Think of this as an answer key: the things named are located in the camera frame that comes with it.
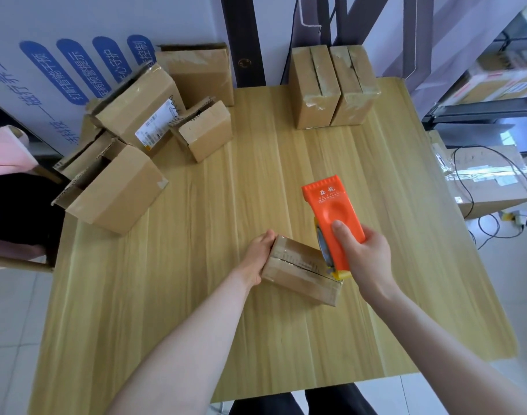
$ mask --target floor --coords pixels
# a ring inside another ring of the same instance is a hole
[[[527,210],[527,205],[518,207]],[[487,232],[495,222],[481,220]],[[468,222],[477,243],[482,234],[477,221]],[[510,222],[502,223],[500,235],[516,233]],[[497,361],[493,366],[527,392],[527,229],[514,239],[492,239],[479,254],[514,327],[520,346],[518,358]],[[0,415],[26,414],[36,369],[52,276],[4,269],[0,271]],[[445,414],[442,404],[421,374],[395,376],[357,384],[379,415]],[[303,391],[293,392],[308,413]],[[223,413],[230,409],[225,402]]]

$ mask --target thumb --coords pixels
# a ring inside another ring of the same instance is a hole
[[[352,232],[350,231],[348,226],[342,221],[335,220],[333,221],[333,224],[331,226],[333,228],[333,233],[336,239],[342,245],[342,249],[344,249],[345,252],[356,250],[358,247],[361,246],[354,238],[354,235],[352,235]]]

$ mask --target leg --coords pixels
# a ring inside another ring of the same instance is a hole
[[[292,393],[240,399],[229,415],[303,415]]]
[[[377,415],[353,383],[305,391],[309,415]]]

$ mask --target wood grain tabletop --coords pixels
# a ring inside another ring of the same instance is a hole
[[[154,158],[169,185],[127,235],[66,216],[30,413],[103,413],[267,228],[317,247],[300,188],[334,174],[359,219],[389,240],[404,292],[483,359],[515,356],[404,83],[382,78],[380,88],[363,125],[306,131],[293,127],[285,86],[235,90],[232,142],[196,164],[172,139]],[[414,371],[351,279],[336,308],[263,283],[212,401]]]

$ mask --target clear tape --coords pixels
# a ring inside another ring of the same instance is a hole
[[[446,180],[473,180],[481,182],[483,180],[496,179],[503,176],[520,176],[522,173],[527,173],[527,166],[517,168],[515,166],[501,166],[501,167],[470,167],[465,170],[457,170],[446,177]]]

